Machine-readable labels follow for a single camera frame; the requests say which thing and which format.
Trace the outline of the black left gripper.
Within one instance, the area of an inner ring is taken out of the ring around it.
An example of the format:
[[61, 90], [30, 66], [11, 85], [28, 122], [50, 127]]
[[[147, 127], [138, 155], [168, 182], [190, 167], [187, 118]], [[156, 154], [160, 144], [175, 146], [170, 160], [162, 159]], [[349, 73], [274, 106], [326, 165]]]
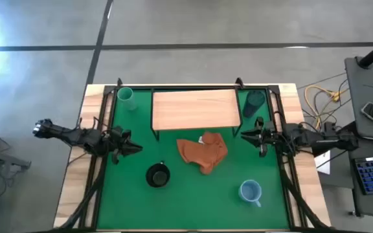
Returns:
[[109, 151], [112, 152], [111, 161], [119, 163], [119, 156], [128, 156], [142, 151], [142, 146], [134, 143], [131, 139], [131, 130], [125, 130], [120, 126], [107, 131]]

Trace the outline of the white paper sheet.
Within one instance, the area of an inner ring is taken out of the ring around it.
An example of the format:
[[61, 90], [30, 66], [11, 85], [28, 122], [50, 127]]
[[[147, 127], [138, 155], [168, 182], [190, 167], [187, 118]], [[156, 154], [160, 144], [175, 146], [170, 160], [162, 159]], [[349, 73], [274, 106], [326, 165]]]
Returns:
[[314, 158], [315, 166], [317, 167], [317, 171], [319, 173], [323, 173], [326, 175], [330, 174], [330, 154], [330, 151], [327, 151]]

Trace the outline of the orange cloth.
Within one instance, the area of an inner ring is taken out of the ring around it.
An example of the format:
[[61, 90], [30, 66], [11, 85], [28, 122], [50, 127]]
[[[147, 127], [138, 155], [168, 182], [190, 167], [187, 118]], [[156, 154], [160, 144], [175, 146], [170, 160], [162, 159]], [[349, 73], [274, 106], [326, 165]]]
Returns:
[[220, 133], [205, 132], [202, 143], [177, 139], [177, 149], [186, 163], [199, 165], [200, 172], [209, 175], [228, 154], [228, 149]]

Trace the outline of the grey side desk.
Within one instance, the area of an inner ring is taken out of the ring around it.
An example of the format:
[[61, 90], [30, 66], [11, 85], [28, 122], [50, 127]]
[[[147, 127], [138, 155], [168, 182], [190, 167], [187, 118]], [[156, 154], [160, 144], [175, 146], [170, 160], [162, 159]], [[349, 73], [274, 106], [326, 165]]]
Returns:
[[361, 112], [367, 103], [373, 104], [373, 64], [363, 69], [355, 58], [347, 58], [345, 69], [357, 133], [363, 138], [373, 139], [373, 121]]

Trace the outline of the light blue mug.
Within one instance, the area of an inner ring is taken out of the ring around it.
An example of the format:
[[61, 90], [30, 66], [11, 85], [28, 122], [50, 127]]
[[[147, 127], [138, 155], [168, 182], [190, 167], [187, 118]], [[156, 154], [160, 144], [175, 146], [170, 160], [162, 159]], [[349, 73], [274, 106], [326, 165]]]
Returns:
[[262, 187], [254, 180], [244, 181], [239, 189], [238, 195], [242, 201], [261, 207], [260, 198], [262, 196]]

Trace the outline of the grey stand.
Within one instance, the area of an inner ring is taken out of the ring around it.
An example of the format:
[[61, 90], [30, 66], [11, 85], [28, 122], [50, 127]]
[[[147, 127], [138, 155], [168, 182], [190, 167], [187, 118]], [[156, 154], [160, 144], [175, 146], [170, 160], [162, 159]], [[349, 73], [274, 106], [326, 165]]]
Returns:
[[11, 155], [4, 154], [2, 152], [0, 152], [0, 161], [3, 161], [4, 163], [8, 163], [9, 165], [20, 166], [23, 169], [29, 169], [31, 165], [30, 161], [19, 159]]

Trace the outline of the wooden board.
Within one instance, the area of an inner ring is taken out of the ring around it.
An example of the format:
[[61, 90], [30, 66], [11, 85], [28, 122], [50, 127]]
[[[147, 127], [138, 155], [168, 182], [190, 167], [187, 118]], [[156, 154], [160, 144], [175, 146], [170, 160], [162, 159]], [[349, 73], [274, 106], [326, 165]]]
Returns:
[[151, 91], [150, 129], [161, 131], [231, 128], [237, 136], [243, 124], [238, 90]]

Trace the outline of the green table mat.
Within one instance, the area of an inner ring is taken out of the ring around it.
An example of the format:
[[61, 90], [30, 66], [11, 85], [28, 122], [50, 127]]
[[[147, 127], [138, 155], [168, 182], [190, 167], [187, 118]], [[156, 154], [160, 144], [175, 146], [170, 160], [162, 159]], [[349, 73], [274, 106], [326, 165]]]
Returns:
[[[288, 212], [284, 201], [277, 155], [268, 148], [259, 157], [258, 148], [230, 128], [220, 128], [228, 154], [209, 175], [199, 166], [186, 163], [176, 141], [197, 142], [203, 131], [163, 131], [156, 140], [150, 129], [151, 92], [134, 92], [137, 108], [122, 105], [115, 110], [114, 125], [132, 132], [132, 140], [143, 147], [118, 164], [108, 162], [97, 227], [102, 230], [148, 229], [285, 229]], [[148, 168], [164, 161], [171, 176], [164, 187], [146, 182]], [[242, 201], [240, 185], [254, 180], [262, 187], [261, 207]]]

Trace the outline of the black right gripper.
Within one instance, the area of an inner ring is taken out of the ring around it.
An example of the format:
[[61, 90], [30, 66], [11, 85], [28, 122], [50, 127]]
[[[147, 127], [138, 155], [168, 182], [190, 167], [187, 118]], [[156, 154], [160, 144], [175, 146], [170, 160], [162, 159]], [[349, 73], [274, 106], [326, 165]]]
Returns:
[[246, 140], [253, 146], [260, 148], [259, 157], [267, 155], [267, 145], [274, 145], [278, 140], [278, 133], [273, 121], [265, 122], [260, 116], [256, 118], [255, 128], [241, 132], [242, 139]]

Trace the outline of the teal plastic cup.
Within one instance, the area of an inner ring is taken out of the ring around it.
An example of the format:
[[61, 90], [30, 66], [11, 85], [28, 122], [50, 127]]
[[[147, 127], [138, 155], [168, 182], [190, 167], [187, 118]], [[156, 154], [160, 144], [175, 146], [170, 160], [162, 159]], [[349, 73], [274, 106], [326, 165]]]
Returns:
[[137, 108], [137, 104], [134, 100], [134, 93], [131, 88], [121, 87], [117, 92], [117, 98], [127, 110], [133, 111]]

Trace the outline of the black ceramic mug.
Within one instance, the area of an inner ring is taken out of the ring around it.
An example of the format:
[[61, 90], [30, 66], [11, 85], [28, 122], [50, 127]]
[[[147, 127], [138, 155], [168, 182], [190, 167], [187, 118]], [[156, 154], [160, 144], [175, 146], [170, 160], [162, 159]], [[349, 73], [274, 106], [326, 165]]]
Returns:
[[150, 166], [146, 172], [146, 182], [153, 188], [164, 187], [170, 180], [170, 170], [164, 161]]

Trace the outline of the dark grey lower desk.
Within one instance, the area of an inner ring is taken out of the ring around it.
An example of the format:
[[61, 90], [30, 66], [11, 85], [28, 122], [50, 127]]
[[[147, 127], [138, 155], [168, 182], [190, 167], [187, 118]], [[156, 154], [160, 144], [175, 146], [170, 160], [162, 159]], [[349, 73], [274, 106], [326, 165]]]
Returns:
[[363, 193], [353, 165], [354, 159], [373, 157], [373, 140], [360, 139], [359, 147], [354, 151], [335, 148], [330, 153], [330, 174], [319, 173], [321, 183], [349, 189], [354, 201], [352, 214], [373, 216], [373, 194]]

